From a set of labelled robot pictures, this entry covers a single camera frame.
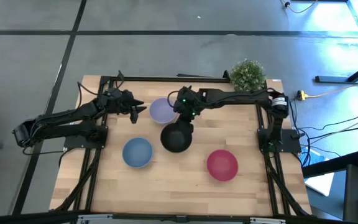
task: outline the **wooden tabletop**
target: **wooden tabletop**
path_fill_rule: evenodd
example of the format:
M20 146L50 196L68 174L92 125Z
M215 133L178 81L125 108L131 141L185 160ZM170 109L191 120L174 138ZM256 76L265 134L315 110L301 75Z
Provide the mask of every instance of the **wooden tabletop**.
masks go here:
M97 92L100 76L86 75L82 84ZM282 91L280 80L267 80L268 87ZM150 106L153 100L182 86L219 88L232 91L228 83L125 82L134 97ZM83 103L93 95L83 91ZM149 109L139 114L136 124L128 115L108 116L108 140L101 153L92 212L154 213L186 215L271 216L265 164L259 151L256 130L258 119L255 105L229 105L204 110L193 121L193 142L185 152L174 154L160 142L162 125L153 122ZM289 118L283 128L290 129ZM128 167L122 159L122 148L135 137L148 139L154 149L152 162L143 169ZM239 171L228 182L214 180L206 169L209 154L218 149L232 152ZM60 166L50 208L59 206L78 182L84 149L65 155ZM285 183L296 201L310 212L306 187L299 161L291 154L281 153ZM276 188L279 211L283 213L280 191ZM86 200L87 187L81 199Z

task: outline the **gray floor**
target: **gray floor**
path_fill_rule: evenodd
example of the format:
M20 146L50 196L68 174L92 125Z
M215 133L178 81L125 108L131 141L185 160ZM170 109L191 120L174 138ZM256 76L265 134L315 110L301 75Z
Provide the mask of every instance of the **gray floor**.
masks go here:
M293 2L292 6L302 9L308 4ZM0 29L70 30L79 5L79 0L0 0ZM99 29L358 30L344 3L320 2L304 14L293 14L283 10L279 0L88 0L80 30ZM0 36L0 141L4 143L4 149L0 150L0 215L9 213L27 161L16 146L11 130L25 119L44 112L67 40L68 36ZM286 94L291 96L297 90L304 90L316 95L341 85L315 84L314 76L349 76L358 70L358 39L78 36L54 112L75 106L76 82L83 75L115 75L120 69L127 76L172 77L187 73L220 77L223 70L245 58L258 60L268 78L281 79ZM358 87L309 99L298 103L297 108L298 126L322 127L353 118L358 115ZM320 133L309 131L309 134ZM45 141L43 151L60 150L62 143L62 139ZM358 151L358 131L338 134L315 146L341 155ZM320 153L330 158L335 156ZM40 157L24 212L47 211L58 157L56 154Z

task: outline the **green plant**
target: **green plant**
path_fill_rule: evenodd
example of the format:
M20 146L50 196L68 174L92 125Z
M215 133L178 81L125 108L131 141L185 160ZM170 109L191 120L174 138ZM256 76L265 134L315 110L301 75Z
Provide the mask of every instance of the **green plant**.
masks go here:
M260 90L265 85L264 68L259 62L245 59L230 71L230 82L236 91Z

